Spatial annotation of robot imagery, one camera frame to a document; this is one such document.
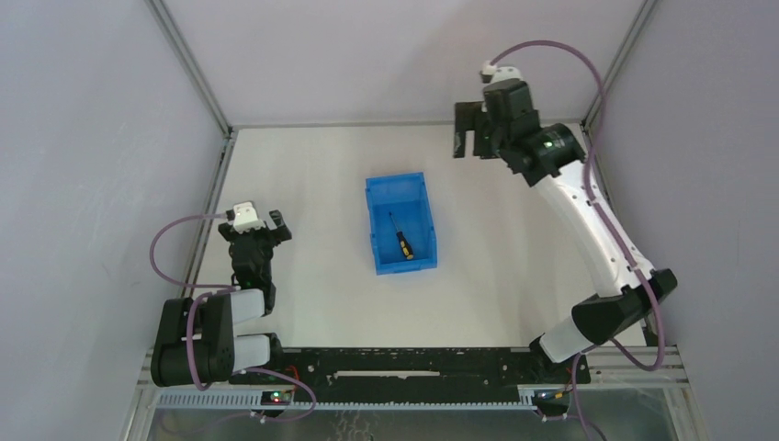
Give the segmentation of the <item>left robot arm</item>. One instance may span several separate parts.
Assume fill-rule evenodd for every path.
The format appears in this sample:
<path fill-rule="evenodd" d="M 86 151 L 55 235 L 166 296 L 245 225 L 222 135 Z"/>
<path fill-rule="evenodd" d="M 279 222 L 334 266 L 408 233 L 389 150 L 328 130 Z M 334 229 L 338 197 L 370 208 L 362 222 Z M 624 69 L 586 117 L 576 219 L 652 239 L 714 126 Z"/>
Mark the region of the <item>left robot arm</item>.
<path fill-rule="evenodd" d="M 278 210 L 272 227 L 243 203 L 223 214 L 218 232 L 228 243 L 231 280 L 204 284 L 198 297 L 164 303 L 150 371 L 158 387 L 193 385 L 205 390 L 251 368 L 279 368 L 282 344 L 274 333 L 240 334 L 237 326 L 270 315 L 277 288 L 271 261 L 292 233 Z"/>

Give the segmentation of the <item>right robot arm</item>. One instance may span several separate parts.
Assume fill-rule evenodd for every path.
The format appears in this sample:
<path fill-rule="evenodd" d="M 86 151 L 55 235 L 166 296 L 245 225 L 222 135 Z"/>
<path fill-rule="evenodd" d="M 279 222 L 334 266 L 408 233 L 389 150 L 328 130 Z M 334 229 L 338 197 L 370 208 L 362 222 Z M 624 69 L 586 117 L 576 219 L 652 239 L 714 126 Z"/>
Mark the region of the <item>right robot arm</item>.
<path fill-rule="evenodd" d="M 613 341 L 655 313 L 677 288 L 673 272 L 644 257 L 603 202 L 572 130 L 541 123 L 527 82 L 512 78 L 486 85 L 481 101 L 457 102 L 454 116 L 454 157 L 464 157 L 472 133 L 475 156 L 501 159 L 521 175 L 572 235 L 593 283 L 590 297 L 531 343 L 543 367 L 571 364 L 586 350 Z"/>

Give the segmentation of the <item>black yellow screwdriver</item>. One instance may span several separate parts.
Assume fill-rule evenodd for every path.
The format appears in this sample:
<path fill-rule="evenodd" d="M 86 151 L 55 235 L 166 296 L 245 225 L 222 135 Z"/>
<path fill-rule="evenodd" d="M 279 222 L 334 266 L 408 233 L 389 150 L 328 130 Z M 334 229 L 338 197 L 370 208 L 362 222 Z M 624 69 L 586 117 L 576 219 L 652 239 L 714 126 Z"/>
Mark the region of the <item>black yellow screwdriver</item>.
<path fill-rule="evenodd" d="M 397 223 L 395 216 L 392 212 L 389 213 L 390 220 L 392 221 L 393 227 L 396 232 L 396 238 L 398 239 L 401 252 L 406 260 L 413 260 L 414 253 L 412 246 L 410 245 L 409 241 L 406 239 L 402 229 L 400 228 L 399 224 Z"/>

